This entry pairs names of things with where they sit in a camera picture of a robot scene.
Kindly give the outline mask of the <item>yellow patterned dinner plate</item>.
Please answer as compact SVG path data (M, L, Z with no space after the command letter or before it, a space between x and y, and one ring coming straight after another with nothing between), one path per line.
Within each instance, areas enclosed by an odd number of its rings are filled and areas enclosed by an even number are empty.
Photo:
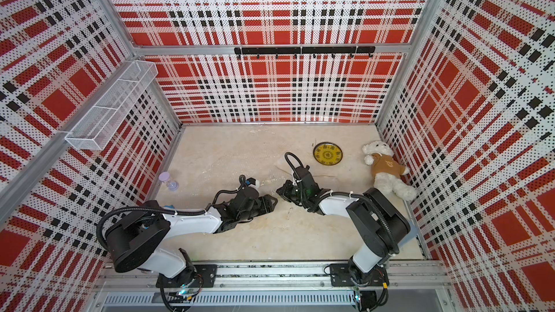
M324 166L335 166L343 159L343 151L332 142L321 142L313 149L314 159Z

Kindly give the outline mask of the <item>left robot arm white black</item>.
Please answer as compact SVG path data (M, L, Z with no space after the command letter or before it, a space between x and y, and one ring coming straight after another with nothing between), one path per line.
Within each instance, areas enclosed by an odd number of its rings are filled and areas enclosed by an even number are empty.
M178 210L149 201L107 213L98 222L96 236L110 254L116 272L141 269L171 279L186 270L190 260L183 250L165 248L164 241L193 233L231 231L238 224L273 212L277 203L273 196L259 195L253 186L242 187L230 201L207 209Z

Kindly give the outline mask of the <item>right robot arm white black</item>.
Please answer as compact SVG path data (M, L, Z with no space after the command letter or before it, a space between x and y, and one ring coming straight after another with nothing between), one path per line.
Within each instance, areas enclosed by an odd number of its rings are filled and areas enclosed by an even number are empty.
M408 239L409 221L378 189L371 188L362 194L322 189L309 166L295 154L287 152L284 158L293 179L277 190L282 199L310 213L348 218L357 229L363 244L344 269L350 277L349 284L368 287L381 280L387 285L384 265L400 253L403 241Z

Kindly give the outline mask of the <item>white teddy bear brown shirt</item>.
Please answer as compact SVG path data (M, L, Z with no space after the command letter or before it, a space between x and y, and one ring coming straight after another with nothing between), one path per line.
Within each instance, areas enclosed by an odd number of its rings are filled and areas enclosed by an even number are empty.
M373 141L362 147L364 163L371 168L374 188L385 196L396 196L406 202L417 197L417 190L401 178L408 175L409 168L398 163L393 149L383 141Z

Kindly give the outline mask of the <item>grey blue zip pouch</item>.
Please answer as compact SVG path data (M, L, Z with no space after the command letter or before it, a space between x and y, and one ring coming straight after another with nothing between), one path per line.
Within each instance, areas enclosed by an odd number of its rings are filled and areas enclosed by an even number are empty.
M418 238L418 234L419 234L419 228L414 225L414 224L410 224L410 231L407 235L405 235L403 237L403 239L400 241L399 243L399 248L403 248L405 245L407 245L410 241L412 241L415 238Z

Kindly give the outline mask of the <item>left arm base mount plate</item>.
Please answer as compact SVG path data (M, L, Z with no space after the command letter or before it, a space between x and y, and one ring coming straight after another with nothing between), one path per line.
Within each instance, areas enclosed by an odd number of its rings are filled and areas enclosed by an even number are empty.
M216 264L198 264L187 267L174 278L167 278L159 274L156 287L178 288L178 287L202 287L214 286L218 266Z

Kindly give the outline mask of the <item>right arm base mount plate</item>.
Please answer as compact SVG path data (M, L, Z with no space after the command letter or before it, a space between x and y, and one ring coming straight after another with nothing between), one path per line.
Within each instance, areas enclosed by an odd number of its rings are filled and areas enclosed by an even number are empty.
M361 271L353 263L330 264L329 275L333 287L382 287L390 284L384 267L376 266L369 272Z

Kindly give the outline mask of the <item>black wall hook rail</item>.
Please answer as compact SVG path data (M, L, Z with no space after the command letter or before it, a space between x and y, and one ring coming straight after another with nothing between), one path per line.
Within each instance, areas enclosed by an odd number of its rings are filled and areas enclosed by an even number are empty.
M235 48L237 56L256 56L262 55L318 55L318 54L368 54L372 55L376 51L375 46L299 46L299 47L262 47L262 48Z

